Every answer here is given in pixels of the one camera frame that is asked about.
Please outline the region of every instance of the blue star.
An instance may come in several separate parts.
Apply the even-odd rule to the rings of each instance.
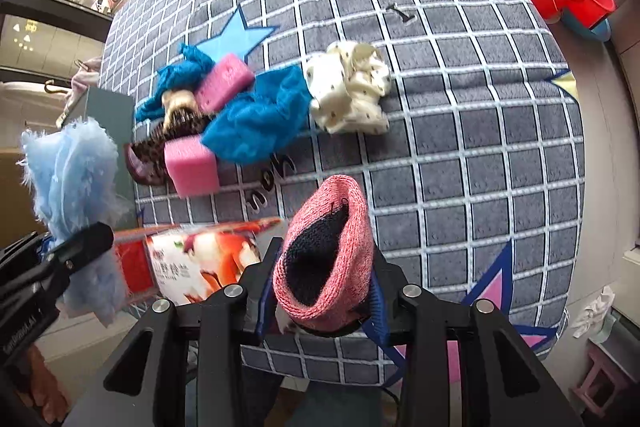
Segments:
[[[249,53],[277,29],[277,26],[248,28],[242,8],[238,6],[218,35],[200,42],[196,47],[209,55],[214,62],[218,62],[229,53],[233,53],[246,62]]]

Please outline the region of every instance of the white tissue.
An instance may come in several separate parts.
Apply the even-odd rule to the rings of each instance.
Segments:
[[[590,304],[587,304],[580,315],[572,322],[571,327],[577,328],[574,331],[574,337],[576,339],[583,336],[591,326],[599,324],[604,320],[604,316],[611,308],[613,304],[613,299],[616,297],[616,294],[613,293],[609,286],[604,286],[602,292]]]

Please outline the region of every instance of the white grid pattern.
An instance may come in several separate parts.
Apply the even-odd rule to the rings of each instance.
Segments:
[[[116,20],[114,20],[112,31],[110,33],[106,49],[105,49],[105,61],[103,63],[102,83],[104,87],[108,87],[114,90],[120,90],[127,92],[130,95],[136,97],[136,101],[142,103],[144,98],[151,93],[154,83],[151,81],[154,75],[153,64],[155,60],[158,60],[159,55],[163,55],[162,61],[167,63],[176,62],[179,57],[172,56],[175,52],[172,52],[177,47],[177,43],[185,41],[188,43],[196,43],[202,37],[200,36],[203,30],[206,30],[207,35],[211,35],[214,31],[213,28],[221,27],[221,22],[226,22],[228,17],[236,9],[236,1],[232,0],[232,5],[228,8],[216,10],[214,13],[213,1],[216,0],[130,0],[127,6],[118,13]],[[574,259],[568,259],[560,261],[550,265],[549,261],[549,235],[551,232],[564,229],[579,229],[580,216],[581,216],[581,202],[580,202],[580,184],[584,183],[584,178],[578,175],[578,158],[575,150],[575,144],[582,142],[582,137],[574,136],[572,130],[572,122],[568,110],[568,105],[574,103],[573,100],[568,99],[562,92],[559,94],[540,97],[536,96],[534,89],[536,82],[529,78],[530,72],[536,69],[548,70],[551,73],[555,73],[558,70],[566,67],[566,64],[562,61],[554,61],[552,54],[550,53],[547,42],[543,38],[544,35],[550,37],[548,29],[539,23],[535,10],[529,0],[449,0],[449,1],[437,1],[437,2],[424,2],[421,0],[411,0],[412,4],[399,3],[400,9],[407,12],[415,12],[417,14],[417,20],[424,29],[423,35],[418,36],[394,36],[392,37],[388,24],[388,20],[385,21],[383,16],[385,6],[381,6],[379,0],[370,0],[371,8],[362,8],[356,10],[356,13],[342,14],[338,8],[337,0],[327,0],[331,10],[332,16],[323,19],[314,19],[306,23],[303,23],[301,7],[308,3],[319,3],[323,0],[292,0],[291,4],[281,6],[277,9],[268,11],[266,0],[243,0],[242,6],[247,6],[257,2],[260,8],[260,14],[252,18],[248,17],[248,25],[268,25],[268,19],[273,16],[283,15],[290,11],[294,15],[294,27],[292,29],[276,31],[271,37],[262,42],[260,48],[262,51],[263,63],[259,65],[259,68],[265,69],[274,66],[285,66],[296,62],[305,62],[308,55],[308,49],[305,42],[305,31],[311,29],[328,29],[334,28],[337,32],[337,37],[340,39],[345,38],[345,32],[343,24],[360,20],[367,16],[374,17],[378,25],[382,39],[374,40],[371,43],[386,51],[388,60],[394,72],[394,79],[398,87],[398,102],[399,110],[388,111],[388,118],[391,123],[402,123],[404,126],[404,132],[406,133],[406,140],[408,144],[408,155],[400,158],[390,158],[382,160],[371,160],[369,157],[370,151],[367,149],[367,141],[364,136],[358,135],[356,143],[359,147],[359,161],[360,165],[329,168],[322,166],[322,148],[319,143],[319,132],[316,129],[312,121],[310,121],[309,130],[305,130],[301,133],[301,137],[310,139],[312,156],[314,159],[314,169],[310,172],[299,172],[295,174],[288,174],[285,179],[279,179],[276,176],[275,187],[275,204],[277,205],[277,213],[284,217],[286,197],[283,194],[283,188],[290,185],[296,185],[303,182],[316,182],[321,183],[322,179],[328,175],[334,173],[352,174],[354,176],[362,175],[364,181],[364,189],[367,196],[367,203],[369,204],[369,217],[373,227],[373,231],[378,237],[378,218],[381,216],[392,216],[396,214],[409,214],[417,213],[418,216],[418,239],[419,244],[417,248],[398,248],[392,251],[385,252],[385,255],[390,259],[402,259],[405,257],[420,256],[421,258],[421,278],[422,283],[426,287],[429,280],[429,258],[430,255],[443,254],[451,251],[466,250],[466,282],[452,285],[441,285],[437,287],[431,287],[431,291],[439,294],[447,294],[452,292],[468,291],[473,285],[474,279],[474,248],[484,247],[487,245],[501,245],[509,240],[523,239],[526,237],[532,237],[535,235],[544,234],[545,236],[545,251],[544,261],[542,266],[538,266],[526,271],[514,273],[513,278],[516,281],[526,280],[529,277],[536,276],[542,273],[542,286],[540,287],[540,293],[538,299],[535,302],[527,303],[517,308],[511,309],[511,312],[526,311],[530,309],[536,309],[536,319],[534,324],[538,325],[541,319],[543,307],[548,304],[554,304],[558,301],[566,299],[566,293],[562,295],[554,296],[550,299],[545,299],[545,289],[547,282],[547,273],[551,269],[571,266],[574,263]],[[207,19],[197,25],[191,26],[192,21],[195,20],[195,13],[201,7],[207,9]],[[523,6],[526,14],[530,19],[529,27],[523,28],[511,28],[505,21],[500,7],[503,6]],[[427,15],[428,9],[438,8],[455,8],[460,20],[462,21],[464,30],[452,31],[452,32],[435,32],[430,25],[430,20]],[[465,8],[467,7],[489,7],[500,24],[499,29],[495,30],[473,30],[470,21],[466,15]],[[138,26],[144,27],[144,32],[137,32]],[[162,28],[166,28],[167,25],[171,25],[172,29],[170,33],[163,33]],[[128,36],[123,36],[128,28],[134,28],[129,32]],[[146,46],[150,47],[150,52],[145,50],[145,36],[148,34],[155,34],[156,37],[151,39]],[[191,42],[190,38],[196,35],[196,41]],[[281,41],[289,36],[296,36],[297,45],[299,47],[300,58],[292,58],[287,60],[281,60],[277,63],[271,63],[270,60],[270,46],[275,42]],[[501,62],[489,62],[484,54],[484,50],[479,39],[484,37],[498,37],[504,36],[509,44],[510,51],[513,52],[515,59],[513,61],[503,60]],[[543,55],[533,60],[523,60],[520,50],[516,45],[514,36],[533,36],[539,42],[543,51]],[[451,39],[468,39],[477,55],[478,62],[473,64],[462,65],[447,65],[446,58],[442,53],[440,45],[443,42]],[[430,48],[433,51],[434,58],[436,60],[436,66],[409,68],[406,67],[401,59],[396,54],[396,46],[399,44],[421,44],[425,48]],[[135,49],[136,53],[128,54],[128,50]],[[126,74],[120,74],[120,70],[131,69],[132,72],[127,76]],[[527,96],[521,98],[501,98],[497,86],[494,86],[494,73],[500,71],[514,71],[522,75],[524,81],[520,81],[521,85],[526,88]],[[479,77],[484,78],[484,81],[478,84],[478,87],[485,87],[489,90],[490,100],[479,100],[471,102],[463,102],[456,98],[454,87],[452,86],[451,78],[453,75],[460,73],[477,73]],[[410,95],[408,93],[408,86],[412,85],[414,79],[428,75],[441,75],[444,82],[444,93],[447,95],[449,103],[440,105],[418,105],[414,107],[411,102]],[[148,92],[144,93],[144,96],[140,97],[138,93],[138,87],[143,86],[145,82],[148,84]],[[540,115],[538,108],[543,105],[561,107],[566,125],[568,128],[568,136],[555,137],[543,139],[542,127],[540,122]],[[526,142],[508,143],[506,137],[506,123],[504,119],[503,110],[510,107],[522,107],[532,108],[534,114],[534,120],[536,123],[536,140],[528,140]],[[488,109],[495,112],[498,120],[498,130],[500,142],[497,145],[482,146],[478,148],[466,148],[465,147],[465,134],[463,130],[461,115],[468,111]],[[457,147],[452,151],[434,152],[429,154],[418,153],[417,136],[415,129],[415,118],[433,116],[438,114],[451,114],[456,130]],[[135,126],[135,130],[142,131],[142,134],[146,131],[148,134],[150,129],[149,123],[140,123]],[[570,144],[573,153],[574,173],[575,176],[571,179],[561,180],[557,182],[549,182],[546,179],[546,165],[545,165],[545,148],[550,146],[557,146],[562,144]],[[511,187],[511,166],[510,166],[510,153],[526,150],[538,150],[540,152],[542,162],[542,183],[533,184],[526,187],[513,188]],[[490,192],[482,194],[470,193],[469,188],[469,171],[467,161],[469,158],[475,158],[478,156],[487,156],[491,154],[499,154],[502,157],[502,162],[505,172],[505,190],[492,190]],[[438,162],[442,160],[455,159],[460,163],[461,176],[462,176],[462,197],[444,198],[439,200],[425,201],[422,197],[422,179],[420,174],[420,165]],[[388,206],[375,207],[374,205],[374,193],[379,187],[375,187],[372,181],[372,174],[377,171],[389,168],[410,167],[415,184],[415,201],[413,203],[399,203],[391,204]],[[239,195],[241,216],[244,219],[251,219],[257,215],[251,213],[247,209],[247,206],[243,204],[246,199],[245,194],[251,190],[261,190],[259,182],[249,182],[243,180],[243,169],[239,166],[236,168],[237,181],[232,184],[223,185],[220,190],[220,194],[234,194]],[[549,190],[563,187],[575,187],[577,191],[577,217],[575,219],[567,219],[562,223],[550,224],[549,218]],[[543,193],[545,199],[545,220],[543,227],[537,227],[521,232],[514,231],[514,206],[513,197],[523,194]],[[177,201],[177,195],[175,191],[171,190],[171,187],[162,188],[155,187],[151,190],[145,187],[136,187],[136,196],[138,198],[138,207],[150,206],[152,210],[152,216],[149,217],[149,221],[158,223],[163,220],[185,221],[194,223],[193,205],[190,200],[187,200],[187,216],[176,214],[176,209],[172,208],[172,202]],[[210,197],[211,214],[210,219],[213,222],[217,222],[220,210],[216,204],[216,198]],[[475,203],[483,201],[496,201],[506,200],[508,202],[508,216],[509,216],[509,230],[505,235],[495,235],[494,237],[476,239],[474,238],[474,216],[473,205]],[[156,205],[162,204],[162,214],[160,208],[156,208]],[[465,207],[465,222],[466,222],[466,239],[462,243],[447,243],[444,245],[428,245],[428,223],[426,222],[425,210],[432,208],[446,208],[448,206],[460,206]],[[558,325],[564,324],[564,317],[561,317]],[[277,349],[271,349],[265,347],[263,349],[266,352],[266,360],[268,361],[268,369],[274,372],[272,354],[285,355],[288,357],[299,357],[301,360],[301,371],[304,377],[307,377],[307,370],[305,359],[308,360],[324,360],[334,361],[338,363],[340,381],[346,383],[344,374],[344,357],[342,356],[342,346],[340,341],[335,341],[335,347],[337,352],[336,357],[313,357],[303,354],[302,344],[300,339],[296,336],[296,346],[298,347],[298,354],[290,353],[289,351],[279,351]],[[391,363],[389,360],[385,360],[382,356],[382,352],[378,353],[377,360],[360,360],[360,363],[365,365],[378,364],[378,380],[380,383],[383,381],[384,371],[383,365]]]

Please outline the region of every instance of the gray plaid blanket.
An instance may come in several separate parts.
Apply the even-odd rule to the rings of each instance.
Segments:
[[[349,174],[380,249],[410,282],[452,301],[492,296],[545,356],[566,322],[584,146],[577,103],[548,81],[564,58],[529,0],[129,0],[106,43],[101,86],[142,103],[182,42],[204,42],[214,57],[232,50],[258,72],[339,39],[371,42],[390,65],[388,134],[329,136],[309,121],[274,162],[221,163],[211,197],[137,186],[145,222],[287,218],[324,178]],[[151,124],[137,124],[135,138]],[[273,336],[242,357],[349,384],[377,385],[395,371],[360,332]]]

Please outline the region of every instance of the black clamp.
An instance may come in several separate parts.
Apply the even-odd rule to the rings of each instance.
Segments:
[[[113,232],[95,223],[50,250],[40,250],[49,233],[35,232],[0,254],[0,368],[11,364],[53,324],[56,300],[69,277],[113,245]]]
[[[199,341],[200,427],[243,427],[241,344],[259,346],[274,315],[271,275],[282,239],[238,284],[175,307],[159,299],[129,331],[65,427],[181,427],[189,341]],[[449,426],[447,341],[458,341],[465,427],[579,427],[541,362],[491,301],[440,301],[376,250],[371,320],[383,342],[407,345],[400,427]]]

